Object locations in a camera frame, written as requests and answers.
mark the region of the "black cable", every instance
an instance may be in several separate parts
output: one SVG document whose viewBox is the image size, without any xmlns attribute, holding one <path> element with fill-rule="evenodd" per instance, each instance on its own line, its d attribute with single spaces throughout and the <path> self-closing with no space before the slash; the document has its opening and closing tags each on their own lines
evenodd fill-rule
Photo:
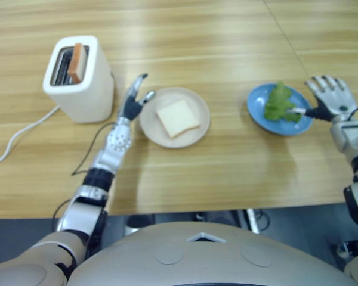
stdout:
<svg viewBox="0 0 358 286">
<path fill-rule="evenodd" d="M 256 217 L 257 221 L 259 221 L 262 217 L 264 217 L 266 219 L 266 221 L 267 221 L 267 223 L 265 224 L 265 227 L 259 228 L 260 231 L 265 231 L 265 230 L 267 230 L 269 228 L 269 226 L 270 226 L 270 217 L 266 212 L 263 212 L 263 210 L 261 210 L 261 209 L 255 210 L 255 217 Z"/>
<path fill-rule="evenodd" d="M 59 211 L 66 203 L 68 203 L 68 202 L 70 202 L 70 199 L 64 201 L 63 203 L 61 203 L 61 204 L 58 206 L 58 208 L 56 208 L 56 210 L 55 210 L 55 212 L 54 212 L 54 214 L 53 214 L 53 216 L 52 216 L 52 232 L 55 231 L 55 216 L 57 216 L 58 211 Z"/>
<path fill-rule="evenodd" d="M 94 146 L 94 143 L 95 143 L 95 140 L 97 139 L 98 135 L 100 134 L 100 132 L 108 125 L 114 125 L 114 122 L 110 122 L 110 123 L 106 123 L 105 125 L 103 125 L 98 131 L 97 133 L 94 135 L 94 138 L 93 140 L 91 141 L 91 144 L 90 144 L 90 147 L 88 149 L 88 151 L 86 152 L 84 158 L 82 159 L 82 161 L 78 164 L 78 167 L 73 171 L 72 173 L 72 176 L 75 176 L 77 174 L 80 174 L 80 173 L 87 173 L 88 171 L 78 171 L 79 168 L 81 168 L 82 164 L 85 163 L 86 159 L 88 158 L 89 156 L 89 153 L 91 151 L 91 149 L 93 148 Z"/>
<path fill-rule="evenodd" d="M 347 121 L 349 121 L 354 116 L 355 112 L 357 112 L 357 111 L 358 111 L 358 108 L 355 109 L 352 113 L 350 113 L 350 116 L 348 117 Z"/>
<path fill-rule="evenodd" d="M 269 215 L 267 213 L 263 212 L 263 216 L 266 218 L 267 224 L 265 225 L 265 227 L 260 228 L 260 231 L 266 231 L 270 226 L 270 217 L 269 217 Z"/>
</svg>

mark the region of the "wood grain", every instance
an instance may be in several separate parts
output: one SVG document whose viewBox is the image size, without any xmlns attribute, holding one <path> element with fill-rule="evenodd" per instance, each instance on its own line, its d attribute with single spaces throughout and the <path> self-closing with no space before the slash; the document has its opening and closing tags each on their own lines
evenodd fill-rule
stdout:
<svg viewBox="0 0 358 286">
<path fill-rule="evenodd" d="M 14 132 L 54 107 L 41 82 L 55 43 L 71 35 L 100 40 L 116 77 L 114 110 L 148 72 L 141 93 L 182 86 L 211 111 L 207 135 L 181 150 L 155 145 L 135 123 L 110 214 L 344 200 L 351 170 L 329 124 L 273 135 L 251 120 L 245 100 L 255 86 L 283 80 L 315 104 L 303 82 L 330 73 L 350 84 L 358 103 L 358 0 L 1 0 L 0 155 Z M 0 164 L 0 217 L 51 216 L 82 182 L 69 175 L 100 125 L 74 124 L 58 111 L 19 138 Z"/>
</svg>

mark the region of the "floor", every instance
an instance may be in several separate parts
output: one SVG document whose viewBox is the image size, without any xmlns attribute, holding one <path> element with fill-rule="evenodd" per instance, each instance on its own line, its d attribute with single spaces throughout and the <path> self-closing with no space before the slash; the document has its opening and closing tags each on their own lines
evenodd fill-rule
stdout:
<svg viewBox="0 0 358 286">
<path fill-rule="evenodd" d="M 337 244 L 358 240 L 358 226 L 351 220 L 345 204 L 311 207 L 265 209 L 258 226 L 270 225 L 261 234 L 280 241 L 325 262 L 343 269 L 347 261 L 335 254 Z M 203 220 L 238 226 L 234 211 L 206 212 Z M 194 213 L 165 213 L 153 216 L 155 223 L 194 220 Z M 103 234 L 103 247 L 124 235 L 125 216 L 111 216 Z M 25 249 L 51 231 L 51 219 L 0 220 L 0 262 L 21 254 Z"/>
</svg>

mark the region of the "white cable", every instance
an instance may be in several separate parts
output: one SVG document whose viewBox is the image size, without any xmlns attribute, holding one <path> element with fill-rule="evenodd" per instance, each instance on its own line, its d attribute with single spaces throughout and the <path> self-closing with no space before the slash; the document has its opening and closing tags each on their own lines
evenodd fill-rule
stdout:
<svg viewBox="0 0 358 286">
<path fill-rule="evenodd" d="M 42 119 L 33 122 L 32 124 L 24 127 L 22 130 L 17 131 L 9 140 L 8 145 L 7 145 L 7 149 L 5 150 L 4 154 L 0 157 L 0 162 L 3 161 L 9 154 L 9 152 L 11 151 L 11 146 L 13 141 L 16 139 L 16 137 L 18 137 L 20 134 L 24 133 L 25 131 L 27 131 L 30 128 L 35 127 L 36 125 L 39 125 L 40 123 L 46 121 L 46 119 L 48 119 L 49 117 L 51 117 L 58 109 L 60 109 L 59 106 L 54 107 L 47 115 L 45 115 Z"/>
</svg>

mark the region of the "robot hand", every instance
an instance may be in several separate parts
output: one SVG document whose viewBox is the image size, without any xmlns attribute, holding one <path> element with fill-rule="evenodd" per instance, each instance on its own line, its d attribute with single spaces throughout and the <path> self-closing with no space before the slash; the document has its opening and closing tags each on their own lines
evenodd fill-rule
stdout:
<svg viewBox="0 0 358 286">
<path fill-rule="evenodd" d="M 155 91 L 149 91 L 141 100 L 138 102 L 135 101 L 139 87 L 146 77 L 147 73 L 141 74 L 128 88 L 124 102 L 119 109 L 118 120 L 120 118 L 126 118 L 129 121 L 133 121 L 141 113 L 143 105 L 148 103 L 155 96 Z"/>
<path fill-rule="evenodd" d="M 357 106 L 346 83 L 331 76 L 315 76 L 313 80 L 305 84 L 316 97 L 318 107 L 306 110 L 305 115 L 326 121 L 332 121 L 336 116 L 340 121 L 347 120 Z"/>
</svg>

